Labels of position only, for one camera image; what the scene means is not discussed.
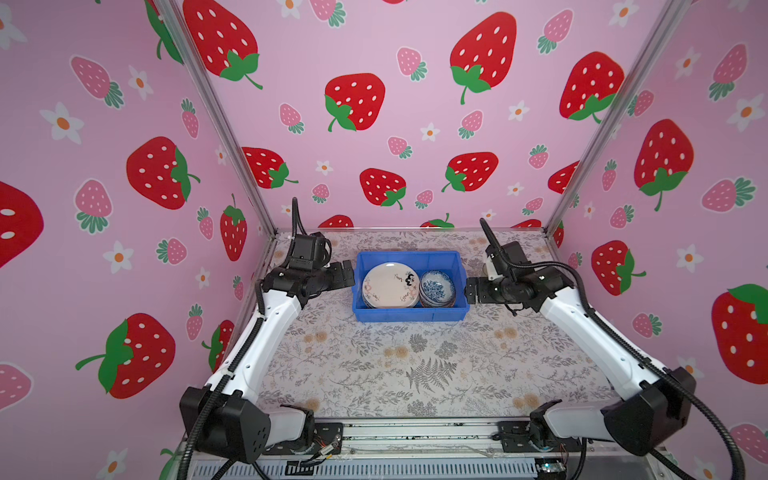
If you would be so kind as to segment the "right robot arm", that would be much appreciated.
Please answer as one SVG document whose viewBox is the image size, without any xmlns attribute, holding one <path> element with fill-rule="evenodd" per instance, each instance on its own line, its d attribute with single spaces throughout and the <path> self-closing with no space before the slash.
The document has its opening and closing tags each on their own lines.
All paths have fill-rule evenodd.
<svg viewBox="0 0 768 480">
<path fill-rule="evenodd" d="M 495 279 L 470 277 L 464 295 L 471 304 L 519 304 L 556 324 L 588 355 L 619 395 L 615 403 L 550 401 L 535 409 L 528 441 L 540 451 L 558 439 L 612 441 L 625 451 L 650 455 L 679 478 L 687 473 L 657 446 L 680 431 L 691 409 L 714 427 L 731 461 L 731 476 L 746 476 L 744 460 L 723 422 L 695 394 L 696 381 L 684 368 L 671 370 L 646 355 L 591 306 L 579 273 L 561 262 L 516 265 Z"/>
</svg>

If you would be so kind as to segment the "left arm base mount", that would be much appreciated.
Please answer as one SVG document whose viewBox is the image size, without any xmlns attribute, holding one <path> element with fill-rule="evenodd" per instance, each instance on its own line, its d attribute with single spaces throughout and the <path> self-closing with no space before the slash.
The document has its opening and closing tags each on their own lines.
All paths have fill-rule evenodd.
<svg viewBox="0 0 768 480">
<path fill-rule="evenodd" d="M 315 455 L 326 447 L 331 447 L 330 454 L 341 452 L 344 424 L 341 422 L 316 422 L 311 430 L 304 432 L 298 439 L 283 441 L 269 447 L 266 456 L 302 456 Z"/>
</svg>

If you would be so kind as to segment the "blue white speckled bowl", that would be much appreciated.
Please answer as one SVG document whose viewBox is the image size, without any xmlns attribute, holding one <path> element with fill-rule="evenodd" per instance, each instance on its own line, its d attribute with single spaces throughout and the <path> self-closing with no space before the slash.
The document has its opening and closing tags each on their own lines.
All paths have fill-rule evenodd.
<svg viewBox="0 0 768 480">
<path fill-rule="evenodd" d="M 420 278 L 419 297 L 423 307 L 451 308 L 456 299 L 456 287 L 447 273 L 427 271 Z"/>
</svg>

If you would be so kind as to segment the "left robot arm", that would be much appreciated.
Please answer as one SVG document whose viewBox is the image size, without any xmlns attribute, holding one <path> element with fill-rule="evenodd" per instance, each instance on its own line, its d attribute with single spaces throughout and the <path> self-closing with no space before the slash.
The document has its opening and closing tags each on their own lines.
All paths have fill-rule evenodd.
<svg viewBox="0 0 768 480">
<path fill-rule="evenodd" d="M 177 477 L 186 479 L 196 452 L 227 460 L 225 466 L 252 464 L 281 445 L 304 452 L 314 443 L 314 413 L 280 404 L 257 406 L 262 381 L 289 326 L 308 301 L 355 284 L 349 260 L 301 270 L 279 266 L 257 287 L 257 307 L 246 331 L 201 388 L 189 387 L 180 400 L 187 432 Z"/>
</svg>

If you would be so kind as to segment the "cream floral plate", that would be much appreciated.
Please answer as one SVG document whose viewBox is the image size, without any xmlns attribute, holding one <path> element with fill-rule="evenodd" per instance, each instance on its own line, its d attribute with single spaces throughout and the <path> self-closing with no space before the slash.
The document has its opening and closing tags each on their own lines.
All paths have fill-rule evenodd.
<svg viewBox="0 0 768 480">
<path fill-rule="evenodd" d="M 385 262 L 372 268 L 363 279 L 362 298 L 374 309 L 414 307 L 420 299 L 420 278 L 409 266 Z"/>
</svg>

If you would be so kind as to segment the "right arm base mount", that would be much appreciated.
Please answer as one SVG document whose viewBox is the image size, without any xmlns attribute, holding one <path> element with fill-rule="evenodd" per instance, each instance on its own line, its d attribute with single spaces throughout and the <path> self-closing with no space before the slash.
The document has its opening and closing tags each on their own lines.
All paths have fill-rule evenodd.
<svg viewBox="0 0 768 480">
<path fill-rule="evenodd" d="M 580 441 L 560 438 L 529 420 L 507 420 L 497 423 L 491 439 L 501 443 L 505 453 L 578 453 Z"/>
</svg>

